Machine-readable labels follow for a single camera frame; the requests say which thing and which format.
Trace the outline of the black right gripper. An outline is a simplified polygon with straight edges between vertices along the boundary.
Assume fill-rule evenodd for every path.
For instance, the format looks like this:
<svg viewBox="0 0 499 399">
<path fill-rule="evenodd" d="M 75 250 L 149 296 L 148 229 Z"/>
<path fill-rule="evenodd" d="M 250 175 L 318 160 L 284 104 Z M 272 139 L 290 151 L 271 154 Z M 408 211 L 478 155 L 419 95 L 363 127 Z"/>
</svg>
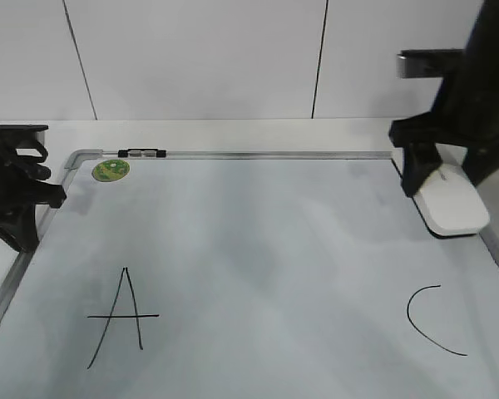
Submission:
<svg viewBox="0 0 499 399">
<path fill-rule="evenodd" d="M 401 186 L 407 197 L 442 165 L 434 143 L 470 148 L 462 169 L 474 186 L 499 170 L 499 57 L 463 50 L 458 68 L 441 78 L 429 111 L 390 127 L 391 142 L 403 148 Z"/>
</svg>

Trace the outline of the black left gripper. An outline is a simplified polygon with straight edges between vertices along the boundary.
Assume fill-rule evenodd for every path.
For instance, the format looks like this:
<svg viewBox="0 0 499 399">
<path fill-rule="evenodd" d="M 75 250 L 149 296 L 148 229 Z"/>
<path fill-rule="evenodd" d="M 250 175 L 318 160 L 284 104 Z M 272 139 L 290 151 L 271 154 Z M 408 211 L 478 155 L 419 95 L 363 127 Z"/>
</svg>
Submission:
<svg viewBox="0 0 499 399">
<path fill-rule="evenodd" d="M 0 137 L 0 239 L 17 252 L 39 245 L 36 207 L 58 209 L 66 199 L 62 186 L 48 182 L 52 172 L 44 165 L 47 157 L 45 146 L 13 149 Z"/>
</svg>

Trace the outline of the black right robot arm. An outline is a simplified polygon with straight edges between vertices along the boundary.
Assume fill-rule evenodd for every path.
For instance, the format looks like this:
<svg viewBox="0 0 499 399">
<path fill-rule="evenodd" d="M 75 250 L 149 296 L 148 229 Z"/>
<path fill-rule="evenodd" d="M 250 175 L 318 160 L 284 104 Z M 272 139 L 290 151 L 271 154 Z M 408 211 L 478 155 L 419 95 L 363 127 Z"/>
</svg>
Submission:
<svg viewBox="0 0 499 399">
<path fill-rule="evenodd" d="M 462 169 L 473 185 L 499 170 L 499 1 L 483 2 L 463 49 L 403 50 L 398 74 L 442 80 L 429 111 L 390 127 L 390 141 L 403 151 L 406 196 L 442 165 L 439 144 L 466 149 Z"/>
</svg>

